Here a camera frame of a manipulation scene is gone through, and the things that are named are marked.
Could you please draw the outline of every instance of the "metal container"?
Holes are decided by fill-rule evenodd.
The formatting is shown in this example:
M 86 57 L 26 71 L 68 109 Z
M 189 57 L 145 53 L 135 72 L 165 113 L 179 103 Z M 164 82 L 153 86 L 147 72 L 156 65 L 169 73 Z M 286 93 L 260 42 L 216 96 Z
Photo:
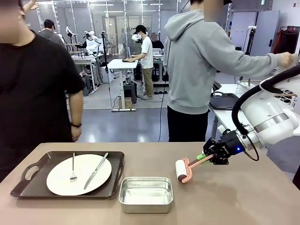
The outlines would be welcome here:
M 173 202 L 171 181 L 165 177 L 127 177 L 119 201 L 125 213 L 168 213 Z

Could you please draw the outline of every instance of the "knife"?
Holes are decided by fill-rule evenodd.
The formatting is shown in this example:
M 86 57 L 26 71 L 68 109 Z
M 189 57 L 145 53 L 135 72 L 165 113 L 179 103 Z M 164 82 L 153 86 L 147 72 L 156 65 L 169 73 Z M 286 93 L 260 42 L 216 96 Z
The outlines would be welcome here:
M 91 174 L 91 176 L 89 177 L 88 181 L 86 182 L 86 184 L 84 185 L 84 190 L 88 187 L 88 185 L 90 184 L 90 182 L 92 181 L 92 179 L 95 177 L 95 175 L 97 174 L 100 166 L 104 163 L 106 157 L 108 156 L 108 152 L 104 155 L 104 157 L 102 158 L 101 162 L 99 163 L 99 165 L 97 166 L 97 168 L 94 170 L 94 172 Z

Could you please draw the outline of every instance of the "man in white t-shirt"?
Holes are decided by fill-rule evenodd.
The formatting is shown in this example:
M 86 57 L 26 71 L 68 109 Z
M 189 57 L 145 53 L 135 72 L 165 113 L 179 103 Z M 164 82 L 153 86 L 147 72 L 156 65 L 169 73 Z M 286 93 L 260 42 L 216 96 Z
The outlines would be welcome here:
M 142 53 L 139 55 L 131 55 L 129 62 L 135 60 L 141 60 L 142 74 L 144 76 L 144 82 L 146 86 L 146 92 L 141 97 L 142 99 L 153 98 L 153 82 L 152 82 L 152 68 L 153 68 L 153 53 L 152 42 L 147 35 L 147 29 L 143 25 L 138 25 L 135 28 L 135 33 L 142 38 Z

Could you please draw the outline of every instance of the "hand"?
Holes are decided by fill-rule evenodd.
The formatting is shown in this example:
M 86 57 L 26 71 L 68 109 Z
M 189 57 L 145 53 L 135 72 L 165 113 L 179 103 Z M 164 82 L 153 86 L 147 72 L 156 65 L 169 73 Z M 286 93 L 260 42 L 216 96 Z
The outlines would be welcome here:
M 33 7 L 31 7 L 31 10 L 34 10 L 34 9 L 36 9 L 36 8 L 38 8 L 38 3 L 35 4 Z
M 289 52 L 284 52 L 279 54 L 280 55 L 280 60 L 278 61 L 278 66 L 279 67 L 285 67 L 288 68 L 292 65 L 293 63 L 293 55 L 290 54 Z
M 72 139 L 74 142 L 77 142 L 77 140 L 79 139 L 80 135 L 81 135 L 81 127 L 77 128 L 77 127 L 73 127 L 71 126 L 71 133 L 72 133 Z
M 128 59 L 127 62 L 134 62 L 135 59 Z

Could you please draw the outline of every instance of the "black t-shirt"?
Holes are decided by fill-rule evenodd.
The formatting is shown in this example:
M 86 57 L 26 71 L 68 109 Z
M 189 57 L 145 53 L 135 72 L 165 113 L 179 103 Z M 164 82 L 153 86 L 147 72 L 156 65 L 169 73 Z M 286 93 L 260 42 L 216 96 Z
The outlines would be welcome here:
M 0 44 L 0 146 L 71 141 L 65 90 L 84 88 L 69 53 L 39 35 L 24 46 Z
M 164 49 L 164 45 L 161 41 L 152 41 L 152 48 Z

